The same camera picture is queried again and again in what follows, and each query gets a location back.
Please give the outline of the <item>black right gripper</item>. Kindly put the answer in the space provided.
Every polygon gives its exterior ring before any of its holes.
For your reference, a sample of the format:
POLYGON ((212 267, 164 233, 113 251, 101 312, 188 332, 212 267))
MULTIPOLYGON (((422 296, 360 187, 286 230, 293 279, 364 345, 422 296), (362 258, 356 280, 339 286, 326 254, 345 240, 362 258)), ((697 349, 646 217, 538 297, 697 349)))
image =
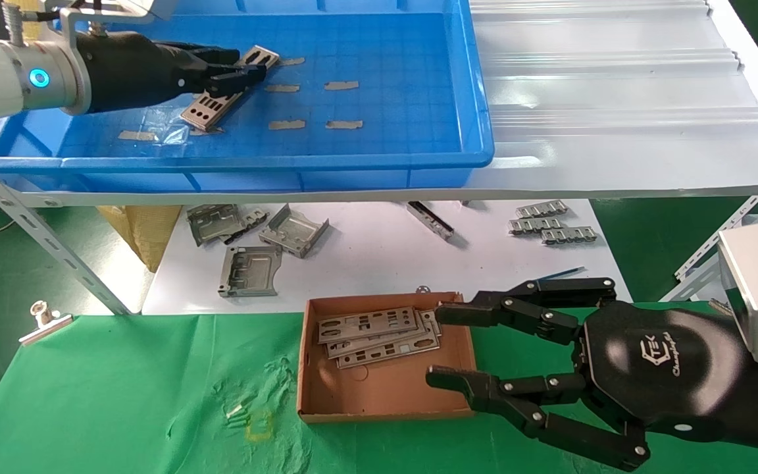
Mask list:
POLYGON ((575 345, 580 374, 511 380, 431 366, 425 381, 457 391, 472 411, 505 418, 530 439, 620 471, 651 456, 645 431, 698 443, 758 448, 758 362, 731 318, 688 309, 643 309, 614 301, 608 277, 526 281, 440 303, 442 325, 505 326, 575 345), (597 308, 583 324, 563 312, 597 308), (611 430, 545 406, 583 402, 611 430))

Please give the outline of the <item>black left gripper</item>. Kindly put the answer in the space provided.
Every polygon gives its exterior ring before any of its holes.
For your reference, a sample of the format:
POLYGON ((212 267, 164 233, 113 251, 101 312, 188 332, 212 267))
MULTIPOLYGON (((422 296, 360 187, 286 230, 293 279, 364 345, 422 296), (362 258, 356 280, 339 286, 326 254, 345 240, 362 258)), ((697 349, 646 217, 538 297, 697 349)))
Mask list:
POLYGON ((107 36, 81 34, 76 39, 89 81, 87 113, 159 105, 184 93, 201 92, 205 79, 210 96, 232 96, 265 80, 265 64, 232 66, 241 51, 176 41, 155 42, 132 31, 107 36))

